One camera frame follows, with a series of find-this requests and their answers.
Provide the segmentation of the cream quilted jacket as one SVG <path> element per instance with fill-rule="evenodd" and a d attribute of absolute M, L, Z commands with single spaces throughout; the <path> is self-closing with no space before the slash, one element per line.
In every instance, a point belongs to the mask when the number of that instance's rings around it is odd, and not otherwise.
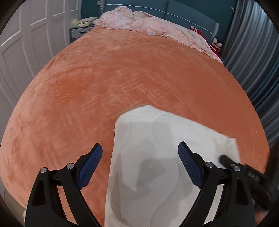
<path fill-rule="evenodd" d="M 182 223 L 199 193 L 178 156 L 182 141 L 216 166 L 221 155 L 240 161 L 235 138 L 151 105 L 127 111 L 117 119 L 105 226 Z"/>

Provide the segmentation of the orange plush bed blanket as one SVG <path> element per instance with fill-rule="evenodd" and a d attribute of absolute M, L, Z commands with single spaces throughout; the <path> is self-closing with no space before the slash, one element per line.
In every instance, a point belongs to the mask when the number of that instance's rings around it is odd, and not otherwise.
<path fill-rule="evenodd" d="M 248 96 L 222 63 L 172 39 L 95 28 L 51 59 L 26 88 L 1 143 L 1 179 L 22 206 L 40 168 L 59 169 L 103 147 L 83 195 L 101 223 L 116 119 L 150 104 L 237 141 L 264 171 L 269 145 Z"/>

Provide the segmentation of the grey blue curtain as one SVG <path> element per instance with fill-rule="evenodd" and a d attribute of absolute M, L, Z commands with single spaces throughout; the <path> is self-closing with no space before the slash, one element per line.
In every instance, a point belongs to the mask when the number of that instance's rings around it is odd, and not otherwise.
<path fill-rule="evenodd" d="M 222 57 L 273 147 L 278 142 L 278 31 L 256 1 L 237 2 Z"/>

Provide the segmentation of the small plush toy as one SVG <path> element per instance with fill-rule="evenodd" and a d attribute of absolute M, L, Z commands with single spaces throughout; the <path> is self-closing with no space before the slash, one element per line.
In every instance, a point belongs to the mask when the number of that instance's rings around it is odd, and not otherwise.
<path fill-rule="evenodd" d="M 216 37 L 214 37 L 211 44 L 217 49 L 221 49 L 222 47 L 222 43 Z"/>

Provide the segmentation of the blue upholstered headboard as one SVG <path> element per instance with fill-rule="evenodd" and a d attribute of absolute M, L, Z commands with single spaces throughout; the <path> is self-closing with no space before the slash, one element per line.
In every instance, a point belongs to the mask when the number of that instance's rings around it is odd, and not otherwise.
<path fill-rule="evenodd" d="M 100 10 L 111 11 L 119 6 L 126 6 L 132 11 L 143 11 L 182 27 L 196 27 L 210 43 L 216 37 L 219 23 L 198 10 L 178 1 L 155 0 L 107 0 L 100 1 Z"/>

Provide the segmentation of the pink floral duvet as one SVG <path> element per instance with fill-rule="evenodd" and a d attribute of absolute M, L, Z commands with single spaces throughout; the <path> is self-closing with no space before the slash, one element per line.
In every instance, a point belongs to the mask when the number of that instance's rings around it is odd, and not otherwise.
<path fill-rule="evenodd" d="M 126 6 L 119 6 L 103 13 L 95 20 L 96 27 L 113 30 L 136 31 L 151 36 L 162 36 L 184 44 L 206 54 L 222 63 L 211 49 L 205 38 L 194 30 L 182 27 L 170 21 L 158 18 L 143 11 L 132 11 Z"/>

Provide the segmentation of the blue bedside table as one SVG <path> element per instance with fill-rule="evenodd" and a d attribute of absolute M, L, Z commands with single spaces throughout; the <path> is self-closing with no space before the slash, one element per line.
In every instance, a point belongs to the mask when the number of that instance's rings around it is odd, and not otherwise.
<path fill-rule="evenodd" d="M 88 27 L 73 27 L 70 29 L 70 43 L 82 37 L 94 28 L 94 25 Z"/>

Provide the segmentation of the white wardrobe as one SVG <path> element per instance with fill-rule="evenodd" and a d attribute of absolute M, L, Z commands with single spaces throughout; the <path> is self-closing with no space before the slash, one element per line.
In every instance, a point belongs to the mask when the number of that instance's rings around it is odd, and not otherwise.
<path fill-rule="evenodd" d="M 81 1 L 25 1 L 1 33 L 1 134 L 37 73 L 70 44 Z"/>

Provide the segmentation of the yellow cloth on nightstand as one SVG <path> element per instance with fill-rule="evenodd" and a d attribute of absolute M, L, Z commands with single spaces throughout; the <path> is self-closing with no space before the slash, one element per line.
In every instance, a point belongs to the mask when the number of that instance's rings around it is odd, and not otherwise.
<path fill-rule="evenodd" d="M 97 20 L 97 19 L 98 19 L 98 17 L 87 17 L 87 18 L 81 19 L 81 20 L 75 19 L 72 22 L 72 27 L 73 28 L 75 28 L 75 27 L 89 27 L 91 25 L 94 25 L 95 20 Z"/>

